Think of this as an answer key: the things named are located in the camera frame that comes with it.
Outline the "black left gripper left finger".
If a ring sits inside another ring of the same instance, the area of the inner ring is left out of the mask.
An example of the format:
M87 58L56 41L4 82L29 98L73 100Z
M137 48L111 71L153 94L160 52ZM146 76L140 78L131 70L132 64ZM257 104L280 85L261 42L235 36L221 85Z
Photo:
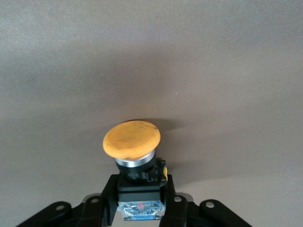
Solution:
M76 207L58 201L16 227L109 227L116 209L118 175L111 175L101 194L91 195Z

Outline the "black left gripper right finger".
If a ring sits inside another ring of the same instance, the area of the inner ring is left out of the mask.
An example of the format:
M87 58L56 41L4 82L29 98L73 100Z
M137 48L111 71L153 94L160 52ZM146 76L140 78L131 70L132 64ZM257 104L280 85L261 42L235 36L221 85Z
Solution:
M166 209L159 227L252 227L218 200L208 199L196 205L177 195L171 175L163 193Z

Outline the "yellow mushroom push button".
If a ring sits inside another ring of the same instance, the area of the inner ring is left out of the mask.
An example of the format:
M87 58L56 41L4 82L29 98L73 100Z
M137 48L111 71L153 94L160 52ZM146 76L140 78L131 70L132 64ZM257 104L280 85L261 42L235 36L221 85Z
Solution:
M103 149L119 170L117 210L125 221L157 220L165 212L162 188L168 182L166 161L156 157L160 131L152 123L132 120L105 135Z

